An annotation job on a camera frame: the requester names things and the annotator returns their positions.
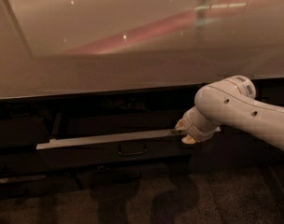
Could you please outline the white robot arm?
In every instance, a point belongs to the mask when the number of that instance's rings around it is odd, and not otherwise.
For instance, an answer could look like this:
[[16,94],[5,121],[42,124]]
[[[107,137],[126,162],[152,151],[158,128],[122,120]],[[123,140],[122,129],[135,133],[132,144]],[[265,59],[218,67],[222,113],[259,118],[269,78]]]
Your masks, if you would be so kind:
[[252,81],[243,76],[227,77],[202,87],[194,107],[177,122],[185,144],[205,142],[221,125],[249,133],[284,151],[284,107],[255,99]]

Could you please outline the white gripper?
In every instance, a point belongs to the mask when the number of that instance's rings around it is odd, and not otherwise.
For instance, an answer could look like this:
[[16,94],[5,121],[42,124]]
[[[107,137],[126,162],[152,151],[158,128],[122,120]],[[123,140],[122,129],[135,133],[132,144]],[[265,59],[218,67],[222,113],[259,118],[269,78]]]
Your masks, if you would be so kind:
[[198,110],[188,110],[177,122],[175,129],[187,133],[181,139],[183,144],[194,145],[210,139],[215,132],[220,131],[220,125],[204,117]]

